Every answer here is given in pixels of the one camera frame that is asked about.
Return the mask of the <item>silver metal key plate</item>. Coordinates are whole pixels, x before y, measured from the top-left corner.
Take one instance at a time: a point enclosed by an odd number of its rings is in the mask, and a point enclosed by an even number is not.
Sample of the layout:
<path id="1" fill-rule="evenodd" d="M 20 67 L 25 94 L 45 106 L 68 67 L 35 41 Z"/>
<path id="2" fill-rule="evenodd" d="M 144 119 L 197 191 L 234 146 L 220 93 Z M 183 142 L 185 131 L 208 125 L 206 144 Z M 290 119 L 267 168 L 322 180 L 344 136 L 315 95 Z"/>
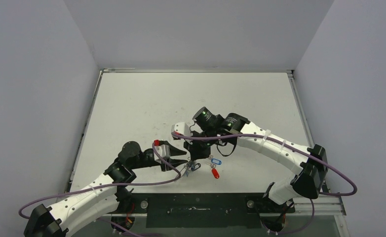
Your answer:
<path id="1" fill-rule="evenodd" d="M 194 172 L 196 166 L 196 161 L 189 160 L 182 169 L 182 177 L 188 177 L 189 173 Z"/>

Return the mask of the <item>red key tag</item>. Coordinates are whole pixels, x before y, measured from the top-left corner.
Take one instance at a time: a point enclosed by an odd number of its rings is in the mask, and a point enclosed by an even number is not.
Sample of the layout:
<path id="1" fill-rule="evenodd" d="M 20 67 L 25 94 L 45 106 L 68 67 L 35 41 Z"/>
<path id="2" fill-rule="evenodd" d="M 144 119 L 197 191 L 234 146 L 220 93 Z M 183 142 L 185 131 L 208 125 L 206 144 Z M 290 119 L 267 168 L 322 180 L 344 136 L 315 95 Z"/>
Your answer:
<path id="1" fill-rule="evenodd" d="M 217 171 L 216 168 L 212 168 L 212 169 L 211 169 L 211 173 L 212 173 L 212 175 L 213 175 L 213 177 L 214 177 L 215 179 L 219 179 L 219 178 L 220 178 L 219 172 Z"/>

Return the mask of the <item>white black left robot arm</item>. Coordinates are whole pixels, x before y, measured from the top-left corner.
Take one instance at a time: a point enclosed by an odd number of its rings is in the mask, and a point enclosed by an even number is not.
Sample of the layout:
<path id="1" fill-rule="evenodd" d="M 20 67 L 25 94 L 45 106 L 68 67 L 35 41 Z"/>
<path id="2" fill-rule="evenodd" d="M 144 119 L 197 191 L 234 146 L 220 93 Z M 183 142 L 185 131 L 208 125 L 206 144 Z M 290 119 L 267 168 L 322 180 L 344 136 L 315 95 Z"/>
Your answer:
<path id="1" fill-rule="evenodd" d="M 135 169 L 160 166 L 163 172 L 186 160 L 176 159 L 187 152 L 168 141 L 155 140 L 151 148 L 141 150 L 135 141 L 122 146 L 114 162 L 94 181 L 74 194 L 50 206 L 35 207 L 24 230 L 26 237 L 70 237 L 97 218 L 114 211 L 120 213 L 134 207 L 132 192 L 127 186 L 136 179 Z"/>

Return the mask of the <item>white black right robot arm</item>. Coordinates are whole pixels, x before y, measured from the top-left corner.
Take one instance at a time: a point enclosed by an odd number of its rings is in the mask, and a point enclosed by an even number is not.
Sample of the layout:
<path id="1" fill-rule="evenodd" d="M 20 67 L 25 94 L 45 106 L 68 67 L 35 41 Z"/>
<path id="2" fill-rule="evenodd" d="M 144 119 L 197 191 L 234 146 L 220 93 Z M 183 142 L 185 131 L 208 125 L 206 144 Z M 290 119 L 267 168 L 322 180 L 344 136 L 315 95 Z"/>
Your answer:
<path id="1" fill-rule="evenodd" d="M 324 166 L 327 160 L 322 146 L 293 143 L 239 114 L 229 113 L 223 117 L 211 113 L 206 107 L 197 111 L 192 120 L 199 126 L 200 132 L 191 130 L 185 122 L 179 122 L 172 128 L 174 139 L 184 140 L 184 148 L 191 159 L 208 158 L 213 145 L 232 144 L 260 153 L 292 172 L 289 178 L 269 184 L 263 197 L 263 206 L 267 211 L 277 211 L 292 198 L 319 197 L 328 171 Z"/>

